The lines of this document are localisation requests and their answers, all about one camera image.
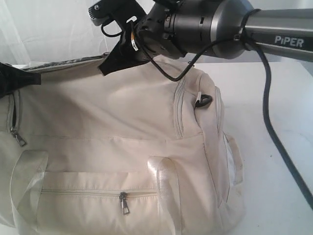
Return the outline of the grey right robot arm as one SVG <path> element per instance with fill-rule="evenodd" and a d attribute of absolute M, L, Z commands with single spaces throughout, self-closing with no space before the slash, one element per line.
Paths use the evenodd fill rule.
<path fill-rule="evenodd" d="M 311 9 L 261 10 L 247 0 L 157 0 L 146 13 L 135 0 L 101 0 L 89 16 L 96 26 L 116 22 L 121 30 L 99 67 L 104 75 L 159 55 L 233 59 L 254 45 L 268 54 L 313 59 Z"/>

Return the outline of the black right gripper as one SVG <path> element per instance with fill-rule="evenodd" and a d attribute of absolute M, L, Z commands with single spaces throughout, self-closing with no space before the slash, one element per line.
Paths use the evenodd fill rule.
<path fill-rule="evenodd" d="M 179 45 L 173 32 L 174 14 L 179 0 L 156 0 L 147 14 L 135 0 L 125 7 L 130 13 L 126 27 L 113 50 L 98 66 L 103 75 L 146 64 L 148 56 L 164 55 L 172 59 L 185 57 L 187 51 Z"/>

